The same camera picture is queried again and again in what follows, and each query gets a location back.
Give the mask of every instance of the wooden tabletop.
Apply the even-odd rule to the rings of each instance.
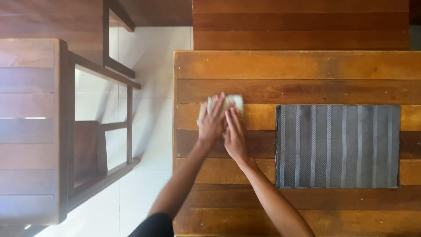
[[[248,152],[275,182],[275,106],[402,105],[400,187],[281,189],[317,236],[421,233],[421,52],[176,51],[173,169],[198,136],[200,102],[242,94]],[[277,235],[223,141],[174,221],[176,236]]]

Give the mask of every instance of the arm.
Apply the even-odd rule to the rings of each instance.
[[[224,93],[220,97],[216,96],[216,102],[210,109],[209,114],[207,113],[207,105],[203,107],[203,116],[199,125],[199,138],[196,144],[186,161],[173,173],[171,179],[164,186],[152,205],[148,216],[165,213],[171,219],[174,219],[177,215],[193,186],[206,155],[222,137],[225,130],[225,114],[221,113],[224,101]]]
[[[225,114],[228,121],[228,127],[225,132],[225,148],[247,176],[260,203],[276,229],[285,237],[315,236],[300,213],[269,181],[256,165],[255,160],[248,157],[240,112],[231,108],[231,116],[235,124],[231,120],[230,113],[226,111]]]

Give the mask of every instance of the person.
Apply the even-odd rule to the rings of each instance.
[[[197,173],[216,142],[225,132],[225,148],[250,181],[261,205],[284,236],[314,236],[313,231],[300,215],[269,181],[246,151],[244,125],[240,111],[232,105],[222,111],[225,94],[215,96],[209,112],[203,106],[199,124],[199,137],[181,167],[173,174],[152,205],[144,220],[129,237],[173,237],[173,219],[193,186]]]

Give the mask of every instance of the white tile floor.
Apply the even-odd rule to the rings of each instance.
[[[133,93],[132,145],[141,163],[37,237],[126,237],[146,217],[171,176],[173,51],[192,47],[192,27],[110,28],[110,56],[132,68],[142,85]],[[83,73],[76,88],[77,120],[125,120],[125,88]],[[125,129],[106,135],[109,169],[125,162],[125,135]]]

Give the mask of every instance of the hand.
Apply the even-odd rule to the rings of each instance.
[[[225,102],[225,94],[215,96],[215,102],[212,104],[208,113],[207,103],[203,106],[202,119],[199,122],[199,141],[205,145],[213,147],[215,143],[222,138],[225,131],[225,114],[221,111]]]
[[[230,108],[230,111],[225,111],[225,118],[228,122],[228,127],[225,131],[225,148],[228,151],[228,154],[239,166],[249,164],[254,161],[254,159],[249,158],[247,154],[244,138],[244,125],[240,111]]]

